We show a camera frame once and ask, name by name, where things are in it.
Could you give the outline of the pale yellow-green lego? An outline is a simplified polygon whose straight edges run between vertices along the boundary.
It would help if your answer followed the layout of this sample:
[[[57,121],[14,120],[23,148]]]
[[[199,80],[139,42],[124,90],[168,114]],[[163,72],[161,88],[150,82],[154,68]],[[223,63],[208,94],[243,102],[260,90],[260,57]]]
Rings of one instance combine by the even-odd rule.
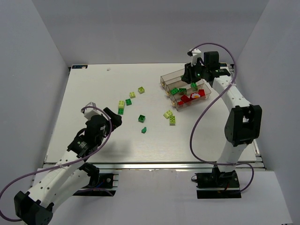
[[[163,115],[166,119],[168,119],[170,116],[173,116],[173,112],[171,110],[168,110]]]

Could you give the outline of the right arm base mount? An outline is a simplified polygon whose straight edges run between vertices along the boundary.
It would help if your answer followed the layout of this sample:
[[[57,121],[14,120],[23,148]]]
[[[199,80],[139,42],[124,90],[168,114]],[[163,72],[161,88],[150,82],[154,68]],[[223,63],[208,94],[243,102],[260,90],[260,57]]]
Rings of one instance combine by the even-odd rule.
[[[200,172],[192,176],[196,183],[198,199],[239,199],[241,198],[240,183],[235,170],[220,172],[217,166],[211,172]]]

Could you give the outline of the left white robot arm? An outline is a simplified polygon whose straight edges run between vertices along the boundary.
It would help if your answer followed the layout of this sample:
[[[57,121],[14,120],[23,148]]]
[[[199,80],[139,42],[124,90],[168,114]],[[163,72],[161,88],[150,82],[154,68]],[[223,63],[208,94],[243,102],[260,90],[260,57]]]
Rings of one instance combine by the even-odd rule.
[[[73,195],[113,196],[113,174],[100,173],[87,160],[99,150],[111,132],[122,124],[120,115],[109,108],[82,109],[86,127],[81,129],[54,168],[26,193],[14,197],[16,215],[28,225],[47,225],[54,212]]]

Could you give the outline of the long dark green lego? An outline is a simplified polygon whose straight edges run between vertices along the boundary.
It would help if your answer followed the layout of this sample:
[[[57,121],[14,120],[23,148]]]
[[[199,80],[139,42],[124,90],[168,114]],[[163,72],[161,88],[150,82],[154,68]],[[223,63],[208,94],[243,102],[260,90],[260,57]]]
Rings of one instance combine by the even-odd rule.
[[[191,87],[191,90],[192,90],[192,91],[198,91],[198,86],[197,86],[196,83],[192,82],[192,83],[190,84],[190,87]]]

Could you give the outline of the green square lego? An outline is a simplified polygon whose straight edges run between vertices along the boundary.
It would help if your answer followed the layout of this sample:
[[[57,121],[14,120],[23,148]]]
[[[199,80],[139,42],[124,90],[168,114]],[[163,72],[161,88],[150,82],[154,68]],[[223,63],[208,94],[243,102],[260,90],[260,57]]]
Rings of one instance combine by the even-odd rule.
[[[146,117],[144,115],[139,115],[138,117],[138,121],[141,122],[141,123],[144,123]]]
[[[175,94],[177,94],[179,92],[179,89],[178,88],[173,88],[172,90],[170,90],[170,93],[172,94],[172,95],[175,95]]]

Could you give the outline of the red long lego brick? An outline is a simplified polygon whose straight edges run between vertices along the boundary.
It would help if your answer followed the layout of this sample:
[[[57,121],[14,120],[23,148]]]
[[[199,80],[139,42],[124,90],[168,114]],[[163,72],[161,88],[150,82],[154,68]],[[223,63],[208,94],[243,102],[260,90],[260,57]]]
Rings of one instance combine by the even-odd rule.
[[[180,99],[181,99],[181,101],[183,101],[184,103],[187,103],[187,102],[190,102],[190,101],[191,101],[191,99],[190,99],[188,96],[186,96],[186,95],[181,96]]]

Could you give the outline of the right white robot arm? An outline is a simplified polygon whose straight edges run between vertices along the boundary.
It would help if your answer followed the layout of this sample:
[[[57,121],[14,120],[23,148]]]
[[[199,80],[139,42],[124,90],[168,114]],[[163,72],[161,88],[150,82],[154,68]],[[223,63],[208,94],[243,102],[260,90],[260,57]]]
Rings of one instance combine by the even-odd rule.
[[[191,84],[204,79],[228,109],[224,128],[226,143],[215,167],[221,173],[232,173],[244,149],[260,134],[262,108],[243,97],[229,71],[221,68],[217,51],[202,53],[196,49],[188,55],[192,60],[185,65],[182,81]]]

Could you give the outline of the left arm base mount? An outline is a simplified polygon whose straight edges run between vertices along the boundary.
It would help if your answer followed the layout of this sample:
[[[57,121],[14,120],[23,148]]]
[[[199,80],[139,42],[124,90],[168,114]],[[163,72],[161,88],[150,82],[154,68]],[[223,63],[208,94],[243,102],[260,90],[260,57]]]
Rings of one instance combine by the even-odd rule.
[[[96,166],[85,163],[80,170],[87,173],[89,183],[76,191],[73,196],[111,196],[116,193],[119,174],[116,172],[102,172]]]

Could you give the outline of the red rounded flower lego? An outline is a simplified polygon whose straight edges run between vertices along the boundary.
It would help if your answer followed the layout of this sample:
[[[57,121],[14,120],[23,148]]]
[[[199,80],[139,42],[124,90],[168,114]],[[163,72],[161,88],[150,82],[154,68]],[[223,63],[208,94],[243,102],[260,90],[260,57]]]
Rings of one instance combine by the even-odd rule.
[[[197,99],[197,98],[200,98],[200,97],[201,97],[201,95],[198,92],[192,93],[190,95],[190,99]]]

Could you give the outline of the light green lego upturned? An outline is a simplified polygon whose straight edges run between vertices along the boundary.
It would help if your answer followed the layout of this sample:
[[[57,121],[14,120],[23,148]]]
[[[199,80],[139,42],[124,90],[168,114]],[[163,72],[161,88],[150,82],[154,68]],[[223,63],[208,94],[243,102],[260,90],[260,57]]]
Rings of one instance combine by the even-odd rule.
[[[174,115],[169,117],[169,125],[170,126],[175,126],[176,125],[176,118]]]

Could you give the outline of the small green sloped lego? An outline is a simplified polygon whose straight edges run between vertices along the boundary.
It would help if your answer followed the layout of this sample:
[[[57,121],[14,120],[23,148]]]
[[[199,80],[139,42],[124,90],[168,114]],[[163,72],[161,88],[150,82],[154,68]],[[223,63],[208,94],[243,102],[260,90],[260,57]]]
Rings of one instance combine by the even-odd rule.
[[[147,128],[146,128],[146,127],[144,127],[144,128],[141,130],[141,132],[142,132],[143,134],[145,134],[146,131],[147,131]]]

